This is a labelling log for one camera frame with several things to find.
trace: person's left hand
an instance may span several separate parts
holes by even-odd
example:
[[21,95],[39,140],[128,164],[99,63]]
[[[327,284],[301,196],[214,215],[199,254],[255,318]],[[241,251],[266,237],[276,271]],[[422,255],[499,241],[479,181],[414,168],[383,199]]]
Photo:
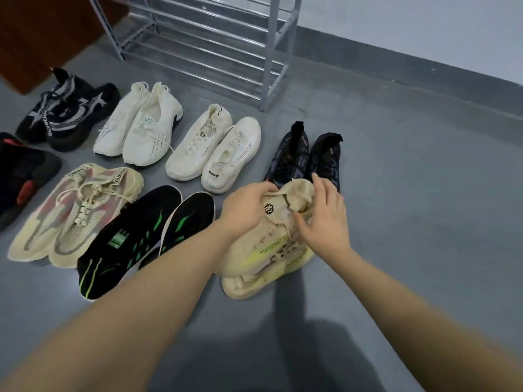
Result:
[[223,201],[219,222],[235,239],[258,225],[265,215],[262,195],[278,191],[273,183],[264,181],[239,188]]

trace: hand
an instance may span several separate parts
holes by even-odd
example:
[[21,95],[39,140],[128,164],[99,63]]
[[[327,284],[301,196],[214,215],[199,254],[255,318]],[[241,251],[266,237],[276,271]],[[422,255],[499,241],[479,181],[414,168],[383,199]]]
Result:
[[262,195],[274,191],[278,191],[278,187],[268,181],[247,184],[237,189],[223,201],[219,221],[235,239],[241,237],[256,227],[265,216]]
[[314,209],[312,222],[307,224],[301,214],[294,213],[301,235],[314,253],[324,261],[340,254],[348,253],[350,249],[349,225],[347,210],[343,196],[338,193],[330,180],[312,174],[314,183]]

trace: brown wooden panel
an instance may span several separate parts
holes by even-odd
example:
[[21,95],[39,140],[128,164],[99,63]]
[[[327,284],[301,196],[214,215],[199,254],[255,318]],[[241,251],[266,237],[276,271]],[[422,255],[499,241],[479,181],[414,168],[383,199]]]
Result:
[[[27,93],[96,41],[103,28],[88,0],[2,0],[0,75]],[[112,24],[125,17],[125,5],[100,0]]]

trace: white wall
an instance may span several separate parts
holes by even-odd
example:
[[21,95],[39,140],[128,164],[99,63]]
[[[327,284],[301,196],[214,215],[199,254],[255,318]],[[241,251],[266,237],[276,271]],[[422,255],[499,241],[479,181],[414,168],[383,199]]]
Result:
[[299,25],[523,84],[523,0],[303,0]]

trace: beige sneaker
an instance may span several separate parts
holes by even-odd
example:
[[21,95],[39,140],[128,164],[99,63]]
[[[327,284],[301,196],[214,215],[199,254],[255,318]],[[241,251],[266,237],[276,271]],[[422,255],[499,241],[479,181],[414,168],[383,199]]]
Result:
[[73,208],[77,190],[94,174],[105,170],[96,164],[82,164],[66,174],[28,217],[13,240],[7,258],[13,261],[35,261],[49,255],[56,235]]
[[232,244],[215,271],[225,277],[222,285],[227,295],[248,297],[289,270],[297,269],[293,268],[296,264],[299,268],[310,260],[313,253],[301,242],[292,213],[300,212],[309,219],[313,196],[314,186],[306,179],[292,180],[279,191],[263,196],[266,216]]
[[76,201],[56,235],[49,261],[62,268],[76,268],[100,230],[116,217],[122,206],[140,194],[143,177],[130,168],[97,173],[77,189]]

